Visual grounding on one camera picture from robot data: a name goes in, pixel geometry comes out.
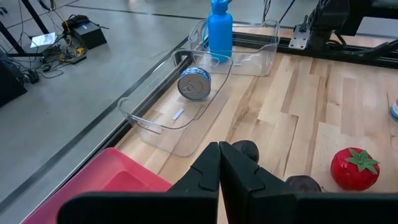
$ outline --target red tomato toy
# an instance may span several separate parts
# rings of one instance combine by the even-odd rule
[[[366,190],[379,177],[378,164],[365,150],[350,147],[335,154],[330,173],[342,189]]]

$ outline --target blue water bottle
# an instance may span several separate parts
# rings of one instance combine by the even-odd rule
[[[211,0],[211,13],[207,20],[210,52],[230,57],[232,55],[232,16],[227,13],[228,0]],[[226,57],[217,57],[220,62]]]

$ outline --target red plastic tray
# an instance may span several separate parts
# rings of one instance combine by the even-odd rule
[[[171,186],[119,150],[108,148],[99,153],[23,223],[54,224],[61,206],[85,192],[165,192]]]

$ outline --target can lid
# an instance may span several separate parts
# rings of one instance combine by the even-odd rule
[[[184,73],[177,85],[181,95],[189,100],[203,100],[211,91],[211,80],[201,73]]]

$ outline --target gray floor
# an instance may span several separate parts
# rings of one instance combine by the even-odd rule
[[[37,1],[31,2],[45,25],[51,31],[56,30],[50,17],[58,25],[60,19],[53,13],[45,14]],[[290,2],[273,1],[267,18],[279,20]],[[294,26],[312,11],[316,2],[296,0],[282,25]],[[0,16],[0,20],[19,39],[22,24],[19,24],[18,2],[0,0],[0,3],[10,11],[9,15]],[[257,23],[261,22],[261,4],[262,0],[234,0],[229,11],[236,21]],[[110,30],[103,30],[108,44],[88,51],[88,58],[82,63],[62,68],[64,75],[61,77],[42,78],[39,83],[28,85],[28,93],[0,108],[3,148],[0,151],[0,202],[186,38],[198,20],[207,17],[210,0],[59,0],[59,6],[64,6],[58,11],[65,17],[84,14],[93,22],[109,27]],[[30,19],[23,5],[22,8],[24,20]],[[366,19],[360,31],[398,36],[398,30],[389,29],[392,24],[395,21]],[[40,34],[33,20],[24,22],[23,29],[29,35]],[[0,37],[0,44],[10,48],[5,38]],[[22,41],[29,42],[26,36]],[[131,98],[138,104],[163,75],[149,77],[131,93]],[[122,120],[117,110],[111,110],[52,169],[0,214],[0,223],[19,223]]]

